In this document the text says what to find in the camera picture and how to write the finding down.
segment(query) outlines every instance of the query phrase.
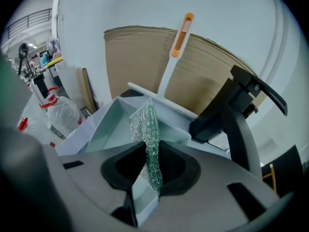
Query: green object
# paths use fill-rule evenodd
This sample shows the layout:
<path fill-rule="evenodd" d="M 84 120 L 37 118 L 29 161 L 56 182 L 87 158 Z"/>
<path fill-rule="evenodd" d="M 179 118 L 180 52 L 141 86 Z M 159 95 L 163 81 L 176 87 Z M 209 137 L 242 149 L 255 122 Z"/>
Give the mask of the green object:
<path fill-rule="evenodd" d="M 130 131 L 133 142 L 146 143 L 146 164 L 140 174 L 154 191 L 159 193 L 163 185 L 159 167 L 160 131 L 151 98 L 130 116 Z"/>
<path fill-rule="evenodd" d="M 0 52 L 0 123 L 16 129 L 20 116 L 31 97 L 31 91 Z"/>

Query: white wall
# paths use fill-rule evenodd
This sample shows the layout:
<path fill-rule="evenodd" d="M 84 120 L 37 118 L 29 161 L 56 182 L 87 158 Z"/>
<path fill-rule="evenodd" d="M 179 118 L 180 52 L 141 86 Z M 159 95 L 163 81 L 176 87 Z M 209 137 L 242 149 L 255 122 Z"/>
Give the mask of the white wall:
<path fill-rule="evenodd" d="M 31 13 L 35 13 L 40 10 L 51 9 L 52 5 L 53 0 L 23 0 L 15 10 L 7 25 L 12 24 L 13 22 Z"/>
<path fill-rule="evenodd" d="M 130 25 L 178 29 L 186 12 L 195 14 L 192 33 L 238 55 L 263 80 L 276 65 L 279 74 L 269 84 L 283 92 L 296 64 L 299 29 L 280 0 L 61 0 L 58 28 L 64 60 L 67 66 L 87 68 L 95 97 L 107 103 L 104 31 Z M 250 126 L 272 106 L 266 102 Z"/>
<path fill-rule="evenodd" d="M 252 128 L 260 161 L 268 163 L 296 145 L 302 161 L 309 160 L 309 47 L 301 37 L 300 52 L 291 80 L 282 97 L 288 104 L 288 116 L 273 107 Z"/>
<path fill-rule="evenodd" d="M 57 18 L 58 18 L 58 7 L 59 7 L 60 0 L 53 0 L 53 7 L 52 7 L 52 38 L 58 38 L 57 32 Z"/>

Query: bottle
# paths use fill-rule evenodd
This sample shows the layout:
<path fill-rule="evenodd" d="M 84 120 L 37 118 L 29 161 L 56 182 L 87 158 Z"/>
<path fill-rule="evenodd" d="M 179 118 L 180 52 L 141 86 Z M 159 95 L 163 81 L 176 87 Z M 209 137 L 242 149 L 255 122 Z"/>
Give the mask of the bottle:
<path fill-rule="evenodd" d="M 65 137 L 68 137 L 83 121 L 85 121 L 84 115 L 68 98 L 49 94 L 47 100 L 49 103 L 44 106 L 48 107 L 48 120 Z"/>

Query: white squeegee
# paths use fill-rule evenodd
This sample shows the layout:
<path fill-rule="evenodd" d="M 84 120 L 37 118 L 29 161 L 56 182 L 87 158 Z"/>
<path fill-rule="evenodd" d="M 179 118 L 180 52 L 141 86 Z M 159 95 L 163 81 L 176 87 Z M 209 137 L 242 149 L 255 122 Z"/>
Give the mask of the white squeegee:
<path fill-rule="evenodd" d="M 197 115 L 182 106 L 179 106 L 178 104 L 167 100 L 164 95 L 166 92 L 166 89 L 169 85 L 170 78 L 172 77 L 172 74 L 174 72 L 174 69 L 176 67 L 177 62 L 180 60 L 180 58 L 183 55 L 183 51 L 185 49 L 185 46 L 187 45 L 190 32 L 191 32 L 191 26 L 193 23 L 194 15 L 192 13 L 187 13 L 185 15 L 185 18 L 183 20 L 183 24 L 181 28 L 178 30 L 177 35 L 175 37 L 173 46 L 169 52 L 169 61 L 165 68 L 163 77 L 160 82 L 158 93 L 155 94 L 143 87 L 140 87 L 133 83 L 128 83 L 129 88 L 134 89 L 138 91 L 139 93 L 145 94 L 149 97 L 154 98 L 156 101 L 160 101 L 163 104 L 171 107 L 172 109 L 176 110 L 177 112 L 185 115 L 188 118 L 196 119 Z"/>

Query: orange handle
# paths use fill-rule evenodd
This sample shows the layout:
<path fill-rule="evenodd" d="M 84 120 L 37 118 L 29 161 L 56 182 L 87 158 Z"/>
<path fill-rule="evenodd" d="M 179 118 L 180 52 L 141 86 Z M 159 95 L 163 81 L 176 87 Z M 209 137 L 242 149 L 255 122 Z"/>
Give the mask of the orange handle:
<path fill-rule="evenodd" d="M 187 13 L 184 17 L 182 27 L 180 28 L 180 33 L 178 34 L 178 38 L 176 44 L 172 50 L 172 57 L 177 58 L 182 50 L 183 42 L 186 37 L 188 37 L 188 31 L 191 27 L 194 15 L 192 13 Z"/>
<path fill-rule="evenodd" d="M 50 103 L 47 103 L 47 104 L 45 104 L 45 105 L 41 105 L 40 107 L 41 107 L 42 109 L 45 109 L 45 108 L 50 107 L 50 106 L 51 106 L 51 104 L 50 104 Z"/>
<path fill-rule="evenodd" d="M 49 92 L 49 91 L 52 91 L 52 90 L 55 90 L 55 89 L 59 89 L 59 87 L 58 87 L 58 86 L 50 87 L 50 88 L 48 89 L 48 92 Z"/>

